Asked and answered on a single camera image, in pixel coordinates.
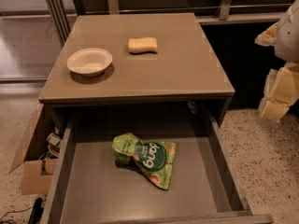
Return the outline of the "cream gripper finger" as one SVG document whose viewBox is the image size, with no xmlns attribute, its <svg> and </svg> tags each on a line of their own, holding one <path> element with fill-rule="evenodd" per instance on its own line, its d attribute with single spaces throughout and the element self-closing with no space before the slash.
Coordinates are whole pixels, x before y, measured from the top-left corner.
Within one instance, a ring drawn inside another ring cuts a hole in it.
<svg viewBox="0 0 299 224">
<path fill-rule="evenodd" d="M 276 31 L 277 31 L 278 23 L 272 24 L 270 27 L 268 27 L 265 31 L 263 31 L 261 34 L 259 34 L 254 42 L 257 45 L 269 47 L 275 45 L 275 38 L 276 38 Z"/>
<path fill-rule="evenodd" d="M 260 116 L 280 122 L 298 99 L 299 63 L 287 62 L 279 70 L 271 69 L 267 75 L 260 102 Z"/>
</svg>

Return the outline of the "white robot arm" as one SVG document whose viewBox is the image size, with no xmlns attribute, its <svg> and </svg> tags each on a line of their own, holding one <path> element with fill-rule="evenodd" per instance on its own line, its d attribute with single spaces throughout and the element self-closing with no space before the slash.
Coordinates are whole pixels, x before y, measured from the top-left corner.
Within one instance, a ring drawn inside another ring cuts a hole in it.
<svg viewBox="0 0 299 224">
<path fill-rule="evenodd" d="M 273 46 L 275 55 L 286 62 L 279 70 L 270 70 L 258 108 L 261 123 L 279 123 L 299 100 L 299 0 L 292 3 L 278 22 L 259 34 L 255 43 Z"/>
</svg>

